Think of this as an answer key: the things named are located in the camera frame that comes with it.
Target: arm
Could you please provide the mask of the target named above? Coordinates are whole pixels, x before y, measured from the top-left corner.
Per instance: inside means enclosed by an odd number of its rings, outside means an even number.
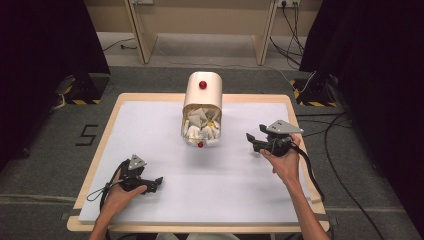
[[[299,146],[300,139],[295,135],[290,135],[290,137],[293,143]],[[276,157],[264,149],[261,149],[260,153],[273,166],[273,173],[277,173],[286,185],[293,201],[303,238],[305,240],[329,239],[309,206],[300,185],[299,154],[293,149],[290,149],[287,154],[282,157]]]
[[[106,234],[107,227],[112,219],[121,212],[125,206],[137,195],[146,191],[146,186],[140,186],[130,192],[126,192],[119,184],[114,185],[110,190],[94,224],[93,231],[90,234],[89,240],[103,240]]]

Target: black curtain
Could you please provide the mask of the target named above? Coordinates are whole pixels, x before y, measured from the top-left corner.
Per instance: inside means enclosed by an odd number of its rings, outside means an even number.
[[[8,1],[0,8],[0,170],[41,126],[70,75],[110,73],[84,1]]]
[[[300,69],[339,77],[364,147],[424,237],[424,2],[361,2],[323,1]]]

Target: floor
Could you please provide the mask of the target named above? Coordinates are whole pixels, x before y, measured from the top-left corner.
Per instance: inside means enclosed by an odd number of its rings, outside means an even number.
[[[148,64],[141,63],[132,33],[98,33],[98,36],[102,48],[107,49],[104,52],[110,66],[267,70],[295,70],[298,67],[289,63],[271,43],[265,64],[258,66],[251,36],[159,34]],[[299,54],[299,48],[294,43],[290,45],[290,40],[291,37],[273,37],[280,48]],[[299,41],[304,46],[306,38],[299,37]],[[291,56],[300,62],[300,56]]]

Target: white paper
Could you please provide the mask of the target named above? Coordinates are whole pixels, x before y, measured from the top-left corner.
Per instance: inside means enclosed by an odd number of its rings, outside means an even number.
[[[175,102],[128,101],[121,106],[89,193],[102,188],[132,154],[147,162],[142,178],[164,180],[156,193],[133,199],[114,222],[298,222],[286,187],[246,139],[250,133],[265,140],[259,124],[288,121],[285,104],[224,103],[220,145],[202,149],[187,145],[181,136],[182,108]],[[306,189],[302,171],[300,177]],[[96,220],[99,201],[84,203],[82,223]]]

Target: gray carpet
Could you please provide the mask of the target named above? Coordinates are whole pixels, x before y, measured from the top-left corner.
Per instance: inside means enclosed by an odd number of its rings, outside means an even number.
[[[26,159],[10,161],[0,173],[0,239],[86,239],[87,233],[66,229],[62,214],[72,209],[109,115],[120,93],[184,93],[195,71],[214,71],[223,79],[224,93],[286,94],[293,106],[335,239],[378,239],[376,231],[337,181],[326,156],[324,133],[335,116],[305,116],[345,111],[344,107],[305,107],[295,103],[290,84],[273,70],[111,67],[111,79],[99,105],[66,105],[54,111],[39,130]],[[285,71],[287,78],[305,77]],[[347,189],[368,212],[385,239],[421,239],[387,180],[373,168],[348,115],[328,132],[328,151]],[[91,146],[76,146],[96,135]],[[5,194],[67,197],[52,199],[4,197]]]

